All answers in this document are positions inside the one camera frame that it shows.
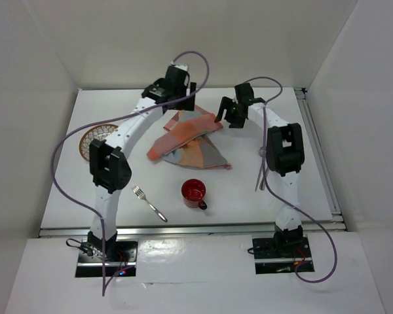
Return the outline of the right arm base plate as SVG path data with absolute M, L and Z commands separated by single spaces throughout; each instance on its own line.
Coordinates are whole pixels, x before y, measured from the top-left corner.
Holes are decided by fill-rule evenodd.
M 252 247 L 247 249 L 255 264 L 255 273 L 275 274 L 314 272 L 314 263 L 309 241 L 304 237 L 300 243 L 278 247 L 273 238 L 253 238 Z

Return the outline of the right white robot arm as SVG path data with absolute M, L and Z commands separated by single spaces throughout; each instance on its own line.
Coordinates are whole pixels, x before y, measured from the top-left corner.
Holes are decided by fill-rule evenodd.
M 234 87 L 235 97 L 223 97 L 216 121 L 225 120 L 230 128 L 243 128 L 247 120 L 263 130 L 261 168 L 258 185 L 266 188 L 282 202 L 274 222 L 272 243 L 253 248 L 254 254 L 277 254 L 289 257 L 303 241 L 303 228 L 299 205 L 298 180 L 305 161 L 303 135 L 298 123 L 289 123 L 272 111 L 268 104 L 278 98 L 279 92 L 264 100 L 255 97 L 249 82 Z

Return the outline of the silver knife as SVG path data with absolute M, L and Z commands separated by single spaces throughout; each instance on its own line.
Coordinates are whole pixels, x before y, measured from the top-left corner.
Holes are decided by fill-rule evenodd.
M 264 191 L 264 189 L 265 189 L 265 179 L 264 179 L 263 166 L 260 166 L 257 181 L 256 181 L 255 191 L 256 192 L 258 190 Z

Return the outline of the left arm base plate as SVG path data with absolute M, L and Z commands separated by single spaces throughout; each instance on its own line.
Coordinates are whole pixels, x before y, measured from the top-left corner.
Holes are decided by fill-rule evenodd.
M 75 277 L 101 277 L 101 252 L 93 249 L 87 242 L 81 242 L 75 248 L 80 250 Z M 111 277 L 116 273 L 118 277 L 135 277 L 137 256 L 137 241 L 117 241 L 105 257 L 105 276 Z

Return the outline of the red mug black handle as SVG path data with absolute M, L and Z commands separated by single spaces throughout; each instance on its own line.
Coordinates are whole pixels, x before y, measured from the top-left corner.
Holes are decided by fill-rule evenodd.
M 199 208 L 207 210 L 207 204 L 204 200 L 206 196 L 206 186 L 198 179 L 189 179 L 181 187 L 181 195 L 184 204 L 192 209 Z

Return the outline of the patterned ceramic plate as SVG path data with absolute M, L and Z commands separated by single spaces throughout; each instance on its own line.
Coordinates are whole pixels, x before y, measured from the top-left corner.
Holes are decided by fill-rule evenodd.
M 104 140 L 107 136 L 111 135 L 113 132 L 117 131 L 118 125 L 116 124 L 100 124 L 90 128 L 84 133 L 79 142 L 79 153 L 81 157 L 89 162 L 90 160 L 90 144 L 94 139 L 99 141 Z

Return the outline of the silver fork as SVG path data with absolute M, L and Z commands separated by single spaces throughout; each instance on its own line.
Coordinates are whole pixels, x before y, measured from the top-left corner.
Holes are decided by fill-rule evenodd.
M 147 199 L 147 196 L 143 192 L 143 190 L 138 186 L 135 185 L 132 187 L 133 193 L 140 199 L 143 200 L 144 202 L 147 203 L 148 206 L 155 212 L 155 214 L 165 223 L 168 222 L 168 219 Z

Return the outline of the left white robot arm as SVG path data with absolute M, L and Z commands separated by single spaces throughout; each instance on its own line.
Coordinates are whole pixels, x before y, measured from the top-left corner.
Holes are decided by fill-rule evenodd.
M 186 65 L 169 65 L 164 77 L 146 87 L 133 110 L 116 131 L 102 140 L 89 144 L 89 168 L 96 187 L 94 209 L 103 219 L 94 218 L 87 242 L 102 261 L 111 260 L 116 253 L 116 216 L 121 191 L 129 183 L 132 170 L 128 157 L 144 133 L 168 110 L 192 111 L 196 84 L 190 81 Z

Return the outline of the checkered orange grey cloth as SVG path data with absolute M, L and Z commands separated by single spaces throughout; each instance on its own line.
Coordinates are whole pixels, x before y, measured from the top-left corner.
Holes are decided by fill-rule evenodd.
M 208 137 L 222 128 L 213 113 L 199 106 L 194 111 L 178 111 L 165 124 L 166 133 L 153 143 L 147 157 L 189 169 L 230 169 L 230 163 Z

